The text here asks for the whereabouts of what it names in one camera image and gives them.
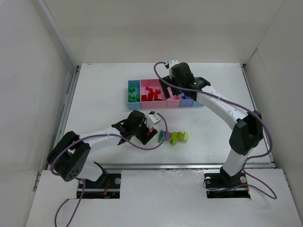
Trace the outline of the purple flower duplo brick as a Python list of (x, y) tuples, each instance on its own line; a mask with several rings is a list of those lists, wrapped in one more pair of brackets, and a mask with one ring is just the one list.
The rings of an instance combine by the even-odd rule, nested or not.
[(161, 130), (158, 137), (158, 142), (161, 143), (163, 141), (169, 141), (170, 139), (170, 132)]

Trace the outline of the red brick cluster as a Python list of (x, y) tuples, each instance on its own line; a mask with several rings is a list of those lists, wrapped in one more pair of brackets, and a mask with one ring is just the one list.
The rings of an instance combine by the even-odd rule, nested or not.
[(141, 101), (142, 102), (149, 101), (148, 96), (147, 95), (141, 95)]

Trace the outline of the small green number brick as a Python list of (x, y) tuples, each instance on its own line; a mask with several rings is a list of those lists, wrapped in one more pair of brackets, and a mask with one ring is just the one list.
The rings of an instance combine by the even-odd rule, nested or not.
[(129, 103), (134, 103), (136, 102), (136, 96), (134, 94), (129, 94), (128, 95), (128, 102)]

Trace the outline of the lime green duplo stack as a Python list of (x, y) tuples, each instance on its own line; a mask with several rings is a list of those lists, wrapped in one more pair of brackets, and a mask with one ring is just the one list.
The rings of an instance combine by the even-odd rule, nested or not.
[(187, 143), (189, 139), (189, 134), (187, 132), (172, 132), (169, 136), (169, 142), (172, 145), (177, 143)]

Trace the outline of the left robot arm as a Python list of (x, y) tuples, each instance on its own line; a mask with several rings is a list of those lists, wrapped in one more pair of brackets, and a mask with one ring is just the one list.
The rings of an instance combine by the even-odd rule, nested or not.
[(65, 182), (78, 178), (101, 186), (106, 181), (107, 172), (98, 162), (88, 164), (89, 154), (130, 142), (132, 137), (146, 145), (157, 134), (155, 125), (160, 121), (154, 111), (144, 114), (133, 110), (126, 119), (98, 132), (79, 135), (69, 131), (50, 152), (47, 163), (52, 173)]

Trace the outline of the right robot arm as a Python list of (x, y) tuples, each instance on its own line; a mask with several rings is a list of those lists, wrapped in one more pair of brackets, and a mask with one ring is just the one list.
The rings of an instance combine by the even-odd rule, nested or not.
[(231, 150), (220, 169), (220, 179), (229, 184), (240, 174), (251, 150), (263, 140), (261, 114), (230, 104), (209, 81), (195, 78), (187, 63), (171, 60), (164, 65), (169, 74), (159, 82), (166, 98), (184, 94), (209, 108), (232, 130), (229, 139)]

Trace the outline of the large pink bin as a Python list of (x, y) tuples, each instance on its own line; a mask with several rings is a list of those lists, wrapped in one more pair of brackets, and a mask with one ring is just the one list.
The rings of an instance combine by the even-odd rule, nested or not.
[(140, 80), (141, 108), (160, 109), (167, 107), (167, 99), (158, 79)]

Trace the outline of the light blue bin right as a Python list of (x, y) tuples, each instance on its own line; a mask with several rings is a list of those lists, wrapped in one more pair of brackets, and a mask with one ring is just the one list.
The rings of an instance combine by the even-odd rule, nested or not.
[(204, 105), (201, 104), (201, 103), (199, 103), (199, 102), (194, 101), (192, 106), (193, 106), (193, 107), (202, 107), (202, 106), (204, 106)]

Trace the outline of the aluminium rail front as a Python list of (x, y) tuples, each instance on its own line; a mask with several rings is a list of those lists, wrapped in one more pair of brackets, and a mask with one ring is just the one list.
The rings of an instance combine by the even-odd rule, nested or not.
[[(222, 164), (101, 164), (106, 169), (129, 169), (129, 170), (151, 170), (151, 169), (219, 169)], [(276, 165), (271, 163), (247, 163), (247, 168), (276, 168)]]

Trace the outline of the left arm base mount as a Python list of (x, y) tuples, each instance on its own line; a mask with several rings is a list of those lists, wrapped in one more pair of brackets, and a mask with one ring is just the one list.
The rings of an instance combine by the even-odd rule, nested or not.
[(85, 187), (79, 182), (76, 198), (79, 199), (84, 189), (83, 199), (119, 199), (121, 186), (121, 173), (108, 172), (101, 164), (94, 162), (93, 173), (97, 174), (97, 179), (92, 181), (85, 179)]

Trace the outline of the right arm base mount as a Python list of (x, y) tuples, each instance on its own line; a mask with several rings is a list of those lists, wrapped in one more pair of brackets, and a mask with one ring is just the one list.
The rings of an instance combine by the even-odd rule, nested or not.
[(244, 173), (239, 173), (230, 182), (225, 182), (220, 173), (204, 174), (203, 186), (208, 199), (250, 199), (247, 179)]

